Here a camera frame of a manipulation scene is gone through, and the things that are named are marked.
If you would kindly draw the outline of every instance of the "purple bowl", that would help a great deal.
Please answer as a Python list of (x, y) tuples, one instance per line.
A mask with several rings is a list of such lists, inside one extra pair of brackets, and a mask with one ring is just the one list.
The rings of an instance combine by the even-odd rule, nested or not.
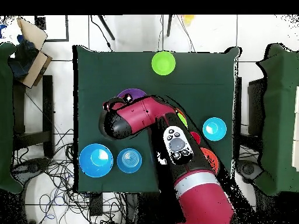
[(130, 94), (132, 96), (133, 100), (147, 95), (145, 92), (143, 92), (140, 89), (125, 89), (124, 91), (119, 93), (119, 95), (117, 95), (117, 97), (123, 97), (126, 93)]

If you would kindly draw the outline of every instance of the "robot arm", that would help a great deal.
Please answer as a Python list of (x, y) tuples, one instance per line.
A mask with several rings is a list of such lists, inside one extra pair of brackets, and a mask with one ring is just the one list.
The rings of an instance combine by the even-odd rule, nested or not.
[(122, 139), (154, 124), (158, 126), (155, 130), (163, 137), (173, 186), (186, 219), (180, 224), (230, 224), (234, 214), (232, 205), (175, 108), (157, 96), (145, 96), (133, 102), (115, 101), (110, 106), (107, 106), (109, 102), (104, 103), (99, 121), (101, 133)]

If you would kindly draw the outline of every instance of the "white tile floor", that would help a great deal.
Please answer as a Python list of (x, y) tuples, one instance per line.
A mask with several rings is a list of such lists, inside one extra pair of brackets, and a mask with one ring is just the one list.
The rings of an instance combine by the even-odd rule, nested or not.
[[(34, 23), (33, 16), (25, 16), (26, 20)], [(119, 15), (105, 16), (105, 20), (114, 34), (112, 41), (97, 16), (93, 21), (103, 30), (113, 51), (157, 51), (162, 50), (162, 37), (159, 48), (158, 39), (162, 30), (160, 15)], [(227, 48), (239, 46), (242, 54), (239, 58), (239, 76), (242, 77), (242, 123), (248, 124), (248, 95), (246, 87), (252, 80), (263, 77), (262, 71), (254, 63), (263, 59), (266, 46), (270, 43), (283, 43), (292, 50), (299, 50), (299, 22), (289, 16), (275, 15), (196, 15), (187, 27), (189, 36), (196, 51), (223, 53)], [(48, 39), (64, 39), (65, 26), (62, 16), (46, 16)], [(164, 16), (164, 50), (189, 52), (190, 41), (183, 31), (177, 17), (172, 20), (171, 35), (166, 36), (168, 16)], [(73, 70), (72, 45), (82, 45), (94, 51), (109, 51), (100, 30), (91, 23), (90, 16), (68, 16), (69, 42), (45, 43), (42, 51), (53, 57), (46, 70), (46, 75), (53, 76), (54, 82), (54, 122), (55, 139), (59, 134), (73, 128)], [(27, 94), (41, 107), (42, 83), (37, 87), (27, 89)], [(27, 98), (25, 104), (25, 123), (27, 132), (40, 131), (42, 113)], [(64, 137), (64, 142), (72, 142), (73, 132)], [(63, 152), (55, 158), (64, 159)], [(43, 157), (41, 146), (30, 147), (25, 158)], [(240, 189), (252, 206), (255, 206), (255, 195), (251, 185), (244, 184), (241, 177), (235, 176)], [(39, 204), (40, 197), (50, 193), (54, 186), (51, 180), (42, 174), (34, 178), (27, 189), (26, 210), (28, 219), (40, 221), (44, 218)], [(66, 206), (56, 205), (49, 214), (56, 214), (57, 219), (63, 216)], [(43, 224), (57, 224), (55, 219), (46, 218)], [(68, 211), (60, 224), (89, 224), (81, 214)]]

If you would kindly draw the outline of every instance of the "dark green tablecloth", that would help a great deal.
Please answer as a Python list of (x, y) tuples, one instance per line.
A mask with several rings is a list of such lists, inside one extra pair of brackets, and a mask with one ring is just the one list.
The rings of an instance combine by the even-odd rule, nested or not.
[[(114, 158), (109, 172), (91, 178), (79, 169), (78, 191), (154, 192), (158, 191), (146, 131), (133, 139), (109, 141), (98, 130), (103, 102), (127, 88), (139, 88), (148, 95), (169, 95), (181, 104), (199, 129), (210, 117), (220, 117), (227, 125), (226, 136), (210, 142), (212, 149), (230, 171), (232, 156), (232, 104), (234, 98), (234, 62), (239, 48), (227, 53), (173, 53), (175, 70), (159, 76), (151, 68), (155, 52), (91, 52), (77, 46), (79, 132), (78, 152), (92, 143), (107, 146)], [(190, 121), (189, 130), (194, 131)], [(116, 158), (124, 148), (135, 148), (142, 155), (138, 172), (125, 174)]]
[(267, 77), (263, 97), (263, 155), (265, 170), (255, 183), (267, 195), (282, 191), (299, 193), (299, 172), (292, 167), (296, 87), (299, 86), (299, 54), (271, 44), (259, 62)]
[(22, 185), (11, 176), (13, 144), (13, 74), (8, 66), (8, 58), (16, 51), (11, 43), (0, 44), (0, 189), (20, 193)]

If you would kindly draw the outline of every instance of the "blue bowl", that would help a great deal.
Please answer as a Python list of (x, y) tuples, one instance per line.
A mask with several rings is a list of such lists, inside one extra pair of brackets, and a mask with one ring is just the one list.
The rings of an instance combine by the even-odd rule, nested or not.
[(117, 156), (117, 165), (124, 173), (135, 173), (141, 164), (142, 157), (136, 149), (123, 149)]
[(225, 122), (220, 118), (209, 118), (203, 124), (203, 134), (211, 141), (219, 141), (223, 139), (227, 133), (227, 126)]
[(111, 151), (102, 144), (90, 144), (80, 153), (79, 165), (81, 170), (89, 177), (103, 177), (113, 166)]

